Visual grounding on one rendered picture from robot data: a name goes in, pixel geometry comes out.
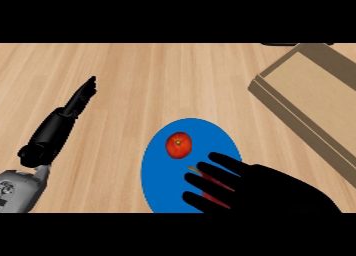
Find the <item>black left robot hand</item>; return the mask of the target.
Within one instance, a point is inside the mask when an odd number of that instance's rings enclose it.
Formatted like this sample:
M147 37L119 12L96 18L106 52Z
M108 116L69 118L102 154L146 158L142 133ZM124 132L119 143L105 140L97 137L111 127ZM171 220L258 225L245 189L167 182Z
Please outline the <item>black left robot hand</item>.
M50 165L68 140L75 120L96 94L96 77L75 91L66 105L57 107L40 124L18 156L25 167Z

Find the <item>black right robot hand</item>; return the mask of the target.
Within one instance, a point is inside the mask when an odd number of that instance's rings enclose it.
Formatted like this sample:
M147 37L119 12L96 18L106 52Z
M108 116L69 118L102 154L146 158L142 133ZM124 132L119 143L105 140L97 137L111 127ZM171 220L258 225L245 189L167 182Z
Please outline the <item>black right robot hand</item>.
M235 191L224 189L192 173L184 175L187 183L230 206L227 209L195 193L184 192L184 202L204 213L338 214L341 212L328 195L283 172L258 164L249 165L217 152L211 152L208 158L223 168L199 162L198 169Z

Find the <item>red pear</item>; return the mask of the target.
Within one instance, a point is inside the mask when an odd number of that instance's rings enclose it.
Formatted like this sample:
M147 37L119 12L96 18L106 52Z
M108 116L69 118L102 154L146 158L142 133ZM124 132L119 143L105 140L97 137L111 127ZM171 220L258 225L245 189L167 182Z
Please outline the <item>red pear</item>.
M223 187L224 189L235 191L226 184L223 184L218 180L215 180L210 175L207 175L196 167L189 166L189 171L192 171L195 174L198 174L205 180L208 180L211 183ZM223 203L211 194L202 191L202 197L208 199L212 203L220 205L221 207L230 209L230 206Z

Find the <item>blue plate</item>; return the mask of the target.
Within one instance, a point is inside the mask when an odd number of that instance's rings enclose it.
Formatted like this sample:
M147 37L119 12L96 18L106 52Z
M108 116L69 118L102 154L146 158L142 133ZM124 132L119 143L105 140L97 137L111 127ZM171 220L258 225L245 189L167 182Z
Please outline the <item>blue plate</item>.
M173 159L165 149L167 139L176 132L187 133L192 138L192 152L183 159ZM208 159L211 152L242 160L230 136L207 120L180 119L153 135L142 161L142 187L146 202L155 213L199 213L199 210L183 201L184 191L202 196L202 191L187 183L184 175L193 173L189 166L196 167L199 162L214 164Z

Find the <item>cardboard box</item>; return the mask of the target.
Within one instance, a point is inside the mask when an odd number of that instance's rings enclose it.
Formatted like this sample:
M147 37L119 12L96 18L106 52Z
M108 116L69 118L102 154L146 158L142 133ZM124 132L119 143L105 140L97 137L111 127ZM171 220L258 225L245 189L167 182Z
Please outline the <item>cardboard box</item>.
M248 91L356 188L356 63L325 43L300 43Z

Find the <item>red tomato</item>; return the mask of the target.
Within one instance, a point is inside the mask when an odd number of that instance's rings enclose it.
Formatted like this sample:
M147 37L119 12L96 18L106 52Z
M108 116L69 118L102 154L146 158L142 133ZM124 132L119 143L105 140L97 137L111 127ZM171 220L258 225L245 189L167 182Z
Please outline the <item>red tomato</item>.
M173 159L183 159L192 152L192 138L187 133L176 132L165 142L165 149Z

